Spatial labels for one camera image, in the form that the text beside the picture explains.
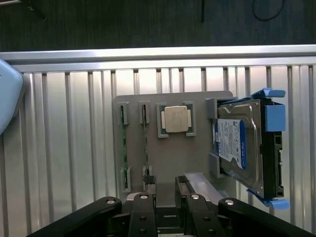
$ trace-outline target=bolt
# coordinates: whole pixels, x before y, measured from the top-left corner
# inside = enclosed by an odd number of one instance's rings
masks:
[[[114,203],[115,203],[114,200],[108,200],[108,201],[107,201],[107,204],[114,204]]]
[[[193,198],[194,200],[198,200],[198,199],[199,199],[199,195],[193,194],[193,195],[191,196],[191,198]]]
[[[234,202],[232,200],[226,200],[225,203],[229,206],[233,205]]]

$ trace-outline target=blue hard drive label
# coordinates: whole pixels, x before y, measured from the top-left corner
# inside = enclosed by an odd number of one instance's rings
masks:
[[[215,126],[218,156],[246,169],[245,124],[239,119],[218,119]]]

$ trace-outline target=black cable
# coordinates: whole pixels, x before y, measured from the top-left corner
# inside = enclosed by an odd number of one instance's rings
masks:
[[[275,19],[277,16],[280,15],[280,13],[282,12],[283,7],[284,7],[284,2],[285,2],[285,0],[282,0],[282,5],[281,5],[279,11],[276,13],[276,15],[269,17],[269,18],[261,18],[261,17],[257,16],[257,14],[255,13],[256,0],[253,0],[253,2],[252,2],[252,14],[258,21],[270,21],[270,20]]]
[[[46,21],[47,17],[34,5],[32,0],[20,0],[30,11],[34,12],[42,21]]]

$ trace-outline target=gray plastic clip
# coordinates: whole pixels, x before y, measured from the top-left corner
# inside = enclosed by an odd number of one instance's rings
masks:
[[[143,166],[143,177],[146,175],[146,171],[147,171],[147,168],[148,168],[148,172],[149,172],[149,175],[154,175],[153,173],[153,166],[152,165],[149,165],[148,167],[147,166]]]
[[[123,112],[124,125],[128,125],[129,102],[118,103],[118,123],[121,124],[121,113]]]
[[[124,168],[120,170],[120,183],[121,183],[121,189],[122,193],[130,193],[131,190],[131,180],[130,180],[130,170],[132,167],[127,168],[126,176],[127,176],[127,187],[124,185]]]
[[[234,100],[236,97],[231,97],[231,98],[221,98],[221,99],[216,99],[216,98],[211,98],[207,99],[207,118],[208,119],[217,119],[217,105],[220,102],[225,102],[225,101],[230,101]]]
[[[227,177],[227,174],[221,173],[219,156],[214,153],[209,153],[208,156],[211,174],[217,179]]]
[[[140,124],[143,124],[143,107],[145,106],[145,113],[146,113],[146,124],[150,123],[150,120],[149,120],[149,104],[150,102],[149,101],[139,101],[138,102],[139,104],[139,123]]]

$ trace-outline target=gray metal plate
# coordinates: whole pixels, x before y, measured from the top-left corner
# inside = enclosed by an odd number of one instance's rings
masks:
[[[212,125],[207,118],[206,99],[232,97],[229,91],[192,92],[174,94],[150,94],[118,96],[113,101],[114,138],[118,194],[125,198],[128,193],[121,190],[119,172],[122,168],[122,134],[120,129],[119,105],[127,104],[128,125],[126,126],[126,152],[128,166],[131,167],[130,192],[143,191],[143,166],[146,164],[144,128],[140,123],[139,102],[149,101],[149,121],[147,125],[148,159],[157,182],[157,205],[174,205],[175,177],[190,172],[202,172],[218,190],[229,196],[236,195],[236,182],[231,177],[212,179],[208,153],[213,150]],[[184,102],[194,102],[196,136],[169,133],[168,138],[158,138],[157,103],[179,106]]]
[[[218,108],[219,119],[241,119],[245,124],[246,169],[238,167],[236,160],[229,162],[221,158],[221,168],[234,176],[246,187],[263,195],[261,144],[261,111],[260,100],[225,104]]]

